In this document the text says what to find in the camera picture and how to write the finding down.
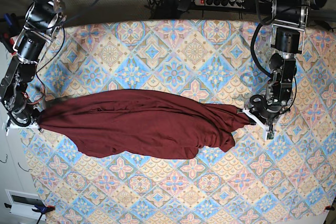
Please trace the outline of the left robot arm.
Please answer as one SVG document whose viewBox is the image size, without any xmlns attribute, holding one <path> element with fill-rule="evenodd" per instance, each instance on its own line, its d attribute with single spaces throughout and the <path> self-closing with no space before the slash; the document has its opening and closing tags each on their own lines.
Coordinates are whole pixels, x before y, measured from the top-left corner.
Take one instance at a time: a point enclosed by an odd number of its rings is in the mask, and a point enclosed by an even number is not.
<svg viewBox="0 0 336 224">
<path fill-rule="evenodd" d="M 296 84 L 296 55 L 303 51 L 301 37 L 310 10 L 309 0 L 272 0 L 271 3 L 271 16 L 260 21 L 250 43 L 255 65 L 269 77 L 266 91 L 253 95 L 249 106 L 241 110 L 268 132 L 280 116 L 290 111 L 296 98 L 292 92 Z M 255 53 L 256 38 L 263 26 L 271 26 L 270 46 L 275 50 L 268 61 L 269 70 L 260 64 Z"/>
</svg>

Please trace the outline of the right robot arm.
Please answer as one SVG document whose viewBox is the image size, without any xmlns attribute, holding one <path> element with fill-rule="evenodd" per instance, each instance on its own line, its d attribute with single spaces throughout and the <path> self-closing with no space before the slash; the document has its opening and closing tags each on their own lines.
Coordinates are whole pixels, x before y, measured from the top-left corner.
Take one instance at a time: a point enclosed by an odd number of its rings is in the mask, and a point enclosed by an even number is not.
<svg viewBox="0 0 336 224">
<path fill-rule="evenodd" d="M 13 57 L 4 78 L 1 80 L 1 104 L 7 112 L 3 124 L 10 129 L 39 129 L 37 106 L 42 98 L 33 101 L 26 90 L 37 78 L 39 56 L 47 51 L 62 29 L 65 4 L 63 0 L 32 0 L 25 15 L 21 32 L 10 46 Z"/>
</svg>

